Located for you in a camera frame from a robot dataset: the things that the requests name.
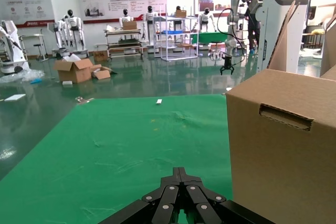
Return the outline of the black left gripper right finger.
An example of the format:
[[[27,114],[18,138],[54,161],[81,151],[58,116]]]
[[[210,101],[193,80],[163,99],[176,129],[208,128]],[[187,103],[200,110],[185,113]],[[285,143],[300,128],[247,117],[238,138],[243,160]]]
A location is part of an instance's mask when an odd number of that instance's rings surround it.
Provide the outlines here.
[[[272,223],[261,215],[207,189],[202,179],[179,168],[180,203],[189,223]]]

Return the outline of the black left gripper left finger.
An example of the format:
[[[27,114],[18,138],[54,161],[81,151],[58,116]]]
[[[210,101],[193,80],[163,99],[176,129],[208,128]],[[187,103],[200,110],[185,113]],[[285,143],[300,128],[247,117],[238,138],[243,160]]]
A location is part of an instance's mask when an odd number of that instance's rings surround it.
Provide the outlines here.
[[[175,167],[171,176],[161,178],[159,188],[115,212],[101,223],[178,223],[180,209],[175,203],[179,186],[180,169]]]

